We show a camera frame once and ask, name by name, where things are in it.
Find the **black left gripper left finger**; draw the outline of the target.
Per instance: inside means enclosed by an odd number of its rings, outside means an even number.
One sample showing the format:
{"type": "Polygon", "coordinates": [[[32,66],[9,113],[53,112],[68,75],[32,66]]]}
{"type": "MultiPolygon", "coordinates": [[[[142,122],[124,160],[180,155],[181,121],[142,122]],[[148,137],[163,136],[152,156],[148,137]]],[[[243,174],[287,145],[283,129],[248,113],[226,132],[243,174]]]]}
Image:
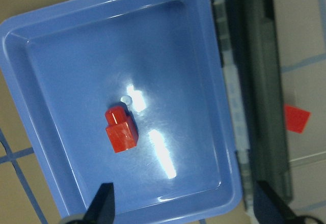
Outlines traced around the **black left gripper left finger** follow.
{"type": "Polygon", "coordinates": [[[103,183],[85,213],[83,223],[114,223],[114,219],[114,185],[113,183],[103,183]]]}

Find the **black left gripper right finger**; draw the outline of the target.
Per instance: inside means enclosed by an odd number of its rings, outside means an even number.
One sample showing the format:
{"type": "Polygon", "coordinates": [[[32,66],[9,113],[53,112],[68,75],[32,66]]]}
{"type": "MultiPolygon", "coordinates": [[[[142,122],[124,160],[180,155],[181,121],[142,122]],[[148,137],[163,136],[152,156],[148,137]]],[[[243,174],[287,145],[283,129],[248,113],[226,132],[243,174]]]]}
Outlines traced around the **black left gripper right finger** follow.
{"type": "Polygon", "coordinates": [[[306,223],[277,195],[266,181],[256,181],[254,215],[259,223],[306,223]]]}

